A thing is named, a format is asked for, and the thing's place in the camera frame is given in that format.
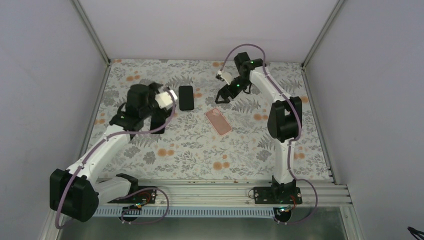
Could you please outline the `pink phone case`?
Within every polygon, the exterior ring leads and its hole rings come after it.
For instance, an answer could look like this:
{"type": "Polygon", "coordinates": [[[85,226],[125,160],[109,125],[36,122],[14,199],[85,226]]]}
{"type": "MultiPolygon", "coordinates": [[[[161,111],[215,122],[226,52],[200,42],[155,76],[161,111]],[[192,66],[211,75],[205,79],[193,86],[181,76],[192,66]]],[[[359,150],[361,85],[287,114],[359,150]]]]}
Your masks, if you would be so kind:
{"type": "Polygon", "coordinates": [[[207,111],[204,115],[219,136],[224,136],[233,130],[225,116],[218,108],[213,108],[207,111]]]}

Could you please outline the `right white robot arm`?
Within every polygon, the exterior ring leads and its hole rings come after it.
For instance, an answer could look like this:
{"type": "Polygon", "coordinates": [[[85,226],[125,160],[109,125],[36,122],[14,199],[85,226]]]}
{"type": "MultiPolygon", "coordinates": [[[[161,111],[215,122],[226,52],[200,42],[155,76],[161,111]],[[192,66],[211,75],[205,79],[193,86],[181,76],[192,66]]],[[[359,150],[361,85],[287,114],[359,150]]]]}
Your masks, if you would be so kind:
{"type": "Polygon", "coordinates": [[[301,136],[302,108],[300,97],[287,93],[271,76],[267,64],[261,58],[250,59],[246,52],[237,54],[234,63],[238,76],[220,69],[216,78],[225,82],[217,93],[216,104],[228,104],[241,92],[256,86],[270,104],[267,120],[269,135],[275,140],[275,167],[272,174],[271,189],[283,193],[285,187],[295,187],[296,178],[291,171],[293,162],[292,148],[301,136]]]}

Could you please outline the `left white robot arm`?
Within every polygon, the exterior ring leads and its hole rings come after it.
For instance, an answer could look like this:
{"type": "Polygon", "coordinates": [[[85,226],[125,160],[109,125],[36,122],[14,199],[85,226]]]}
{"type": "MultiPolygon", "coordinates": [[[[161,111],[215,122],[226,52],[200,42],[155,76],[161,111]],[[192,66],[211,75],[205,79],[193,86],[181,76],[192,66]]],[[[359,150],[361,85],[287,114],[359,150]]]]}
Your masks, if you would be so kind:
{"type": "Polygon", "coordinates": [[[163,130],[175,113],[178,96],[162,84],[134,84],[111,118],[103,136],[67,169],[56,169],[49,178],[49,207],[56,217],[64,214],[80,222],[88,221],[101,205],[128,198],[139,187],[139,181],[120,173],[112,179],[98,182],[100,173],[114,156],[135,136],[144,135],[145,119],[160,117],[160,126],[148,130],[153,134],[163,130]]]}

